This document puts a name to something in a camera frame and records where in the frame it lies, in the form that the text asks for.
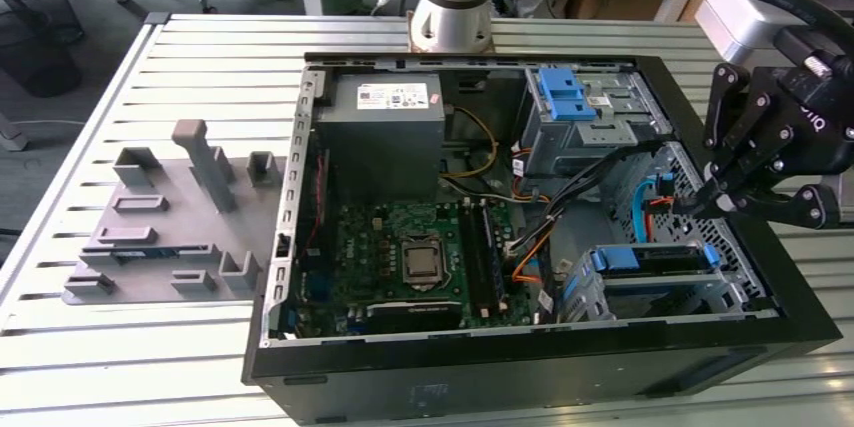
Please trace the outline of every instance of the power supply label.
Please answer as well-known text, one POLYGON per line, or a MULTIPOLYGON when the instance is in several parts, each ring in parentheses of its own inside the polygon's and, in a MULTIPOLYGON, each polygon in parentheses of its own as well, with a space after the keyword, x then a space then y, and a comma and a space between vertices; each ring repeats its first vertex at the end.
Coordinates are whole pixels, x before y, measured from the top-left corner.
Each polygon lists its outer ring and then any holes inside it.
POLYGON ((362 84, 360 86, 361 110, 428 109, 428 84, 362 84))

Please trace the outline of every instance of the trash bin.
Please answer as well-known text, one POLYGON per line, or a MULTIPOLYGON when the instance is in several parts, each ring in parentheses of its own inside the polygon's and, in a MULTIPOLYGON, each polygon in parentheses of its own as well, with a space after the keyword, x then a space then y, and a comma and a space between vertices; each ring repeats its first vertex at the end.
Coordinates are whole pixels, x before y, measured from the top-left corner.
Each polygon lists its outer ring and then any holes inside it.
POLYGON ((81 84, 81 70, 49 25, 41 12, 0 13, 0 69, 35 97, 54 97, 81 84))
POLYGON ((5 0, 5 2, 15 11, 42 12, 50 21, 51 35, 61 44, 70 45, 83 39, 83 27, 69 0, 5 0))

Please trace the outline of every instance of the screw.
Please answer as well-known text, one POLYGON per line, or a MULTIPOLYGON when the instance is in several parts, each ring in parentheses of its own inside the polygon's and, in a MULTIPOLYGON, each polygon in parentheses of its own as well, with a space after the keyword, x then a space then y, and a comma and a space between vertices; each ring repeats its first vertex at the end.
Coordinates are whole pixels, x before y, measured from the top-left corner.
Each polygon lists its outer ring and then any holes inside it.
POLYGON ((833 77, 833 70, 831 70, 828 64, 825 64, 819 57, 812 55, 804 59, 804 66, 811 69, 811 72, 813 72, 820 79, 828 80, 833 77))

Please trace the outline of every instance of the yellow cable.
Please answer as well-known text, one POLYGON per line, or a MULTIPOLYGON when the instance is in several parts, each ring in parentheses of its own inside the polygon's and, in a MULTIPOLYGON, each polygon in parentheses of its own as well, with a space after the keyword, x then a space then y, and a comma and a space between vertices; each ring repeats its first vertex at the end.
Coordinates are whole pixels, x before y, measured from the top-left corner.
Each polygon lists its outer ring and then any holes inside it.
POLYGON ((461 112, 465 112, 466 115, 472 118, 472 120, 476 121, 476 124, 478 124, 478 126, 484 129, 484 132, 486 132, 486 135, 490 137, 490 145, 493 146, 493 152, 490 153, 490 157, 489 157, 489 159, 486 161, 486 164, 484 164, 482 167, 477 168, 476 170, 470 170, 468 172, 448 172, 448 173, 441 175, 441 177, 450 177, 453 179, 458 179, 461 177, 476 176, 481 172, 489 170, 490 167, 493 167, 493 164, 496 163, 496 158, 498 157, 498 142, 496 141, 496 136, 493 135, 493 131, 486 126, 484 121, 478 118, 478 116, 476 114, 473 114, 469 109, 466 109, 464 107, 454 106, 454 108, 457 110, 460 110, 461 112))

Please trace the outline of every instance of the connector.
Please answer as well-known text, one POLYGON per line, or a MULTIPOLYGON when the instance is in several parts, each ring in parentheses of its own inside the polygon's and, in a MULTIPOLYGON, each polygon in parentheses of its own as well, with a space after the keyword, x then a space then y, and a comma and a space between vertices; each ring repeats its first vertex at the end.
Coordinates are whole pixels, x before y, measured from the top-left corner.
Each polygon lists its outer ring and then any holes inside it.
POLYGON ((382 9, 384 7, 386 7, 386 5, 389 4, 390 0, 377 0, 377 5, 374 6, 374 9, 372 10, 372 16, 377 15, 377 11, 380 9, 382 9))

